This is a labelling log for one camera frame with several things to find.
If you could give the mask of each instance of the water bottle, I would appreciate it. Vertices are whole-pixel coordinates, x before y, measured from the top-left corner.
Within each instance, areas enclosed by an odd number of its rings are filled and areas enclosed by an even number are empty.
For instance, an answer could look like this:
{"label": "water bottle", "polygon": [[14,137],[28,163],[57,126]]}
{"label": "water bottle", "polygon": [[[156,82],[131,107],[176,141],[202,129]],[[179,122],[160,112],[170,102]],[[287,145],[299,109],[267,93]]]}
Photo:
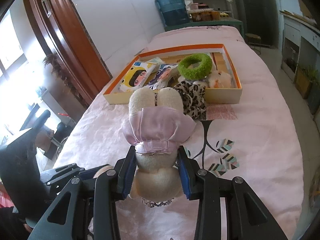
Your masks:
{"label": "water bottle", "polygon": [[167,26],[190,22],[184,0],[156,0],[156,5]]}

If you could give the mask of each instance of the black sleeve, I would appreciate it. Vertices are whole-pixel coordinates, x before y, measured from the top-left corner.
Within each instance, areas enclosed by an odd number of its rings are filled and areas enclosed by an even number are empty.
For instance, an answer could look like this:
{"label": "black sleeve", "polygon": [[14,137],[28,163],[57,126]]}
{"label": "black sleeve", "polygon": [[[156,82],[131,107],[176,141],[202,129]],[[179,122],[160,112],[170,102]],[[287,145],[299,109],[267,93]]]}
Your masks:
{"label": "black sleeve", "polygon": [[30,233],[23,223],[12,213],[13,207],[0,208],[0,239],[27,240]]}

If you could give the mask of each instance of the green scrunchie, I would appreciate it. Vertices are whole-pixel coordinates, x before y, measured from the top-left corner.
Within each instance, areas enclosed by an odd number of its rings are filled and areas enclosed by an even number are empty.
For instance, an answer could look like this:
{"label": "green scrunchie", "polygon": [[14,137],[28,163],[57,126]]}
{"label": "green scrunchie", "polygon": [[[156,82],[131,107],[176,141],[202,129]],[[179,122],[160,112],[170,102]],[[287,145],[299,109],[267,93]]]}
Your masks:
{"label": "green scrunchie", "polygon": [[[201,62],[198,67],[189,69],[191,64]],[[182,76],[189,80],[200,80],[205,78],[211,71],[212,60],[204,53],[196,53],[185,57],[180,61],[178,70]]]}

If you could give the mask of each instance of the stool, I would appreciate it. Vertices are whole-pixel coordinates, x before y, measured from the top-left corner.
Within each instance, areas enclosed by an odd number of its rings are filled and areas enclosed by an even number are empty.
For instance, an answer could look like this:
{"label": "stool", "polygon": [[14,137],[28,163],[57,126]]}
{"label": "stool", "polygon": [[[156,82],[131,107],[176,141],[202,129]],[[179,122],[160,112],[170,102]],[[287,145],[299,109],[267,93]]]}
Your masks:
{"label": "stool", "polygon": [[251,39],[256,39],[259,41],[259,49],[256,49],[256,44],[254,43],[253,44],[253,50],[256,50],[257,52],[259,52],[258,55],[261,55],[261,37],[259,35],[256,35],[256,34],[252,34],[252,33],[246,33],[245,36],[248,38],[248,45],[249,45],[249,38]]}

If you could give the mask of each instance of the floor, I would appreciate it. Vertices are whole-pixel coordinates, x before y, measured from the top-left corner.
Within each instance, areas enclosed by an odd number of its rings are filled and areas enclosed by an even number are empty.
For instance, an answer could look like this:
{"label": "floor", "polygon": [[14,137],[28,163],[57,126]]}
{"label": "floor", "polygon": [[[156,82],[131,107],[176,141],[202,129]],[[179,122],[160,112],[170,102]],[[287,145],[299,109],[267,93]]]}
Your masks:
{"label": "floor", "polygon": [[280,68],[282,55],[277,49],[261,48],[261,59],[275,77],[292,115],[299,138],[304,170],[304,199],[302,213],[292,240],[298,240],[313,220],[315,213],[309,210],[309,188],[313,175],[320,165],[320,135],[308,105],[287,74]]}

